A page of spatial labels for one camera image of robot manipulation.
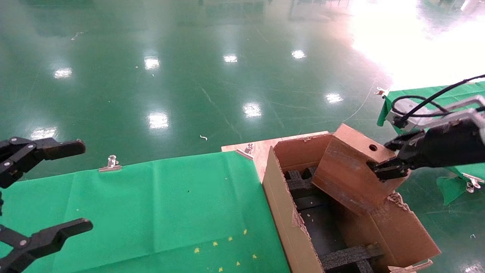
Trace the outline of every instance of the open cardboard box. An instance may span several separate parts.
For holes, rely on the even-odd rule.
[[[270,149],[262,184],[293,273],[324,272],[306,227],[312,223],[299,215],[284,177],[308,167],[317,167],[313,184],[333,198],[330,211],[346,246],[379,244],[384,255],[373,263],[374,272],[410,273],[432,264],[429,258],[440,250],[393,192],[404,179],[382,183],[365,165],[393,155],[344,124],[334,134],[284,140]]]

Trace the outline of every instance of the black cable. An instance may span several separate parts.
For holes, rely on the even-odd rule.
[[[415,95],[408,95],[408,96],[400,96],[398,98],[396,98],[392,104],[391,104],[391,109],[393,112],[397,113],[397,114],[400,114],[400,115],[405,115],[406,113],[404,112],[401,112],[399,110],[396,109],[395,107],[395,104],[397,101],[399,100],[403,100],[403,99],[420,99],[420,100],[423,100],[425,101],[426,98],[425,97],[422,97],[422,96],[415,96]],[[412,115],[411,117],[415,117],[415,118],[430,118],[430,117],[441,117],[441,116],[445,116],[447,114],[450,114],[450,112],[448,112],[448,110],[446,110],[445,108],[443,108],[441,105],[439,105],[438,103],[436,102],[430,102],[432,105],[436,106],[436,108],[438,108],[439,110],[441,110],[443,113],[437,113],[437,114],[423,114],[423,115]]]
[[[453,84],[453,85],[450,85],[448,87],[443,88],[442,90],[436,92],[433,96],[425,99],[423,102],[421,102],[420,104],[418,104],[416,107],[414,107],[407,114],[405,114],[404,116],[402,116],[401,117],[401,121],[406,121],[409,117],[411,117],[416,111],[418,111],[419,109],[421,109],[423,106],[427,105],[428,103],[430,103],[431,101],[433,101],[437,97],[443,95],[444,93],[450,91],[451,89],[453,89],[453,88],[455,88],[457,86],[460,86],[462,84],[465,84],[465,83],[467,83],[469,81],[472,81],[472,80],[475,80],[475,79],[479,79],[479,78],[485,78],[485,74],[480,75],[480,76],[476,76],[476,77],[473,77],[473,78],[469,78],[469,79],[464,79],[461,82],[458,82],[456,84]]]

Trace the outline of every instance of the cardboard edge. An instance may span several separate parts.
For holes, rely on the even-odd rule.
[[[322,263],[316,254],[303,219],[296,211],[273,147],[269,150],[266,175],[262,184],[291,271],[323,273]]]
[[[426,269],[430,266],[433,265],[433,261],[428,259],[426,262],[419,264],[419,265],[414,265],[414,266],[408,266],[405,268],[402,267],[396,267],[396,266],[388,266],[390,273],[416,273],[419,270]]]

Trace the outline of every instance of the green tablecloth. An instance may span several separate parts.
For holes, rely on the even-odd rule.
[[[26,272],[290,271],[254,164],[235,152],[21,181],[3,197],[1,223],[27,236],[94,224]],[[0,256],[9,251],[0,243]]]
[[[419,89],[409,89],[409,90],[402,90],[402,91],[392,91],[386,97],[386,101],[382,107],[381,113],[379,115],[379,119],[377,121],[377,125],[383,126],[384,121],[386,120],[386,116],[391,110],[391,103],[399,96],[404,95],[419,95],[423,97],[430,97],[436,92],[440,91],[446,86],[435,86],[435,87],[427,87],[427,88],[419,88]],[[468,97],[482,95],[485,97],[485,82],[479,83],[472,83],[467,85],[461,85],[455,89],[448,91],[447,93],[441,95],[435,102],[446,106],[450,103],[457,102],[463,100]],[[429,109],[433,109],[432,105],[427,105]],[[401,130],[394,127],[397,133],[401,133]],[[461,193],[465,192],[466,190],[466,183],[460,179],[459,177],[463,178],[463,173],[467,173],[476,177],[480,177],[482,179],[485,178],[485,164],[470,164],[470,165],[462,165],[462,166],[455,166],[447,168],[450,171],[454,172],[458,177],[456,178],[447,178],[443,177],[438,179],[437,184],[440,188],[441,192],[444,196],[444,203],[445,205],[452,202],[456,199]]]

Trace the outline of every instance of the green epoxy floor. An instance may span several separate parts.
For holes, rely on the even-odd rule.
[[[0,138],[86,143],[27,179],[342,122],[383,143],[375,88],[482,74],[484,26],[481,0],[2,0]],[[443,175],[400,188],[443,251],[424,272],[483,273],[485,194],[443,207]]]

